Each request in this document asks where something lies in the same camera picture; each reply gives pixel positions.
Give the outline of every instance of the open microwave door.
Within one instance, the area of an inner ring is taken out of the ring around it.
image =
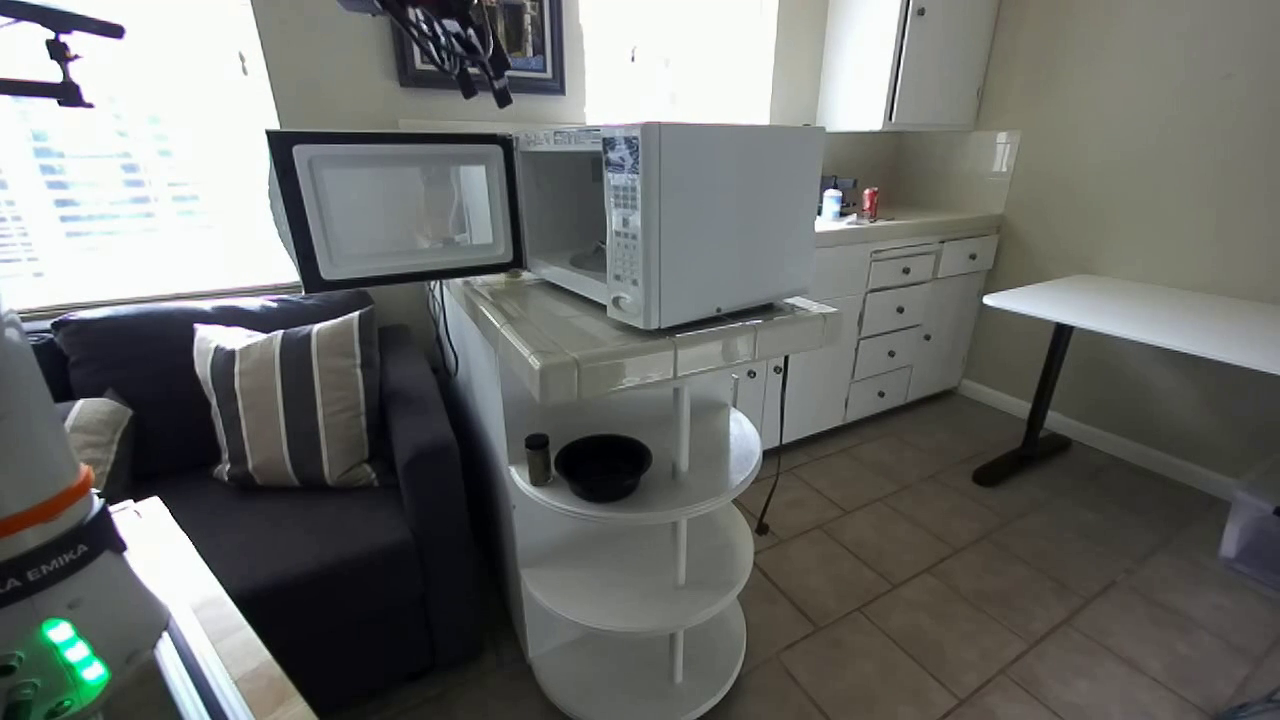
[[[273,210],[307,292],[522,268],[506,135],[268,131]]]

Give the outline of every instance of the microwave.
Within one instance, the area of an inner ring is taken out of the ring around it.
[[[307,292],[527,269],[667,328],[804,295],[819,127],[268,131]]]

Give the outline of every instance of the backsplash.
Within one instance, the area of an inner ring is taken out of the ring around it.
[[[1002,213],[1019,131],[828,133],[823,174],[881,188],[887,208]]]

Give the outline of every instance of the dark gray sofa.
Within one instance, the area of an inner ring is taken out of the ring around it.
[[[379,331],[383,447],[397,486],[243,489],[195,374],[195,323],[271,332],[372,304],[364,291],[116,306],[29,333],[55,401],[118,393],[136,413],[133,497],[160,496],[317,711],[479,653],[476,552],[458,446],[406,327]]]

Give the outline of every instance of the floor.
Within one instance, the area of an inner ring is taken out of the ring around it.
[[[1080,445],[969,482],[1020,429],[946,396],[787,448],[705,717],[1203,719],[1280,684],[1280,592],[1219,565],[1226,503]],[[561,717],[494,605],[479,661],[348,716]]]

